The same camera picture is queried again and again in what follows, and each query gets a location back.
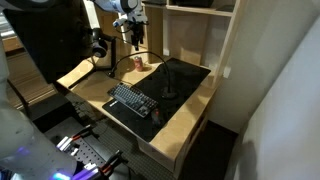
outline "machine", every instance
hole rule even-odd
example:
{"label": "machine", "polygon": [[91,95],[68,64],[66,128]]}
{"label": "machine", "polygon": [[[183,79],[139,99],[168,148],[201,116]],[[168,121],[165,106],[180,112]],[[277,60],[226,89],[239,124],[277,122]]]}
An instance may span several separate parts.
{"label": "machine", "polygon": [[[61,0],[0,0],[1,11],[45,11]],[[147,24],[140,0],[84,0],[92,29],[99,28],[94,4],[105,11],[123,13],[113,25],[128,23],[132,27],[133,44],[141,42],[142,25]],[[9,75],[3,44],[0,43],[0,166],[15,173],[14,179],[63,179],[75,175],[83,165],[57,149],[32,122],[7,99]]]}

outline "wooden desk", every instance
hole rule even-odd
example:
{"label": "wooden desk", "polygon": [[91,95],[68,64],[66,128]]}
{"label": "wooden desk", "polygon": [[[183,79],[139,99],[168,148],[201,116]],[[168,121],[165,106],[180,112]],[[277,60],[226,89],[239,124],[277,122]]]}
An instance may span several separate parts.
{"label": "wooden desk", "polygon": [[[145,70],[138,72],[134,69],[132,61],[123,61],[119,63],[116,78],[134,84],[152,73],[159,64],[144,64]],[[64,87],[68,87],[91,68],[93,68],[93,65],[89,61],[84,60],[72,72],[59,79],[58,82]],[[210,82],[213,82],[212,79],[212,74],[209,74],[151,142],[145,142],[136,135],[140,150],[173,172],[176,178],[180,174],[184,158],[190,147],[201,129],[206,125],[206,109],[216,90],[210,88],[212,87],[210,84]],[[119,81],[109,78],[105,73],[96,72],[75,86],[71,91],[134,134],[134,132],[102,108],[106,102],[112,99],[106,92],[117,83]]]}

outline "shelf board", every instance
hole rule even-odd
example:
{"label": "shelf board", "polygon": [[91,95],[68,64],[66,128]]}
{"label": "shelf board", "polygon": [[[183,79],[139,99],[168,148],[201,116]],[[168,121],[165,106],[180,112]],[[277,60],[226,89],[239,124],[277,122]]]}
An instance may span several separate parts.
{"label": "shelf board", "polygon": [[216,8],[197,8],[197,7],[182,7],[177,5],[155,5],[155,4],[142,4],[145,7],[152,7],[152,8],[161,8],[161,9],[168,9],[168,10],[175,10],[175,11],[183,11],[183,12],[193,12],[193,13],[201,13],[201,14],[210,14],[216,16],[226,16],[232,17],[232,12],[227,11],[218,11]]}

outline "keyboard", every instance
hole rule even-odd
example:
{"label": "keyboard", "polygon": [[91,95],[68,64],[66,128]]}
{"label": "keyboard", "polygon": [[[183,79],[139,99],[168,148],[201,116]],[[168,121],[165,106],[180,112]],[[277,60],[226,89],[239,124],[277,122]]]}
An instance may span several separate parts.
{"label": "keyboard", "polygon": [[117,84],[107,93],[141,117],[146,117],[158,104],[158,102],[144,95],[140,90],[123,83]]}

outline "desk mat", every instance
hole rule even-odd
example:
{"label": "desk mat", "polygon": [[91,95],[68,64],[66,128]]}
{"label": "desk mat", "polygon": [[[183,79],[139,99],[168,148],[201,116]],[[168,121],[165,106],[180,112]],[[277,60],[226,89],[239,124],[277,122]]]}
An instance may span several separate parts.
{"label": "desk mat", "polygon": [[168,76],[163,64],[134,86],[158,102],[159,116],[162,117],[160,126],[153,124],[151,113],[142,118],[121,103],[115,103],[110,107],[116,101],[114,99],[103,105],[103,109],[147,142],[156,136],[210,73],[208,69],[174,58],[169,59],[166,63],[170,71],[171,86],[178,92],[178,97],[172,100],[161,98],[161,90],[168,85]]}

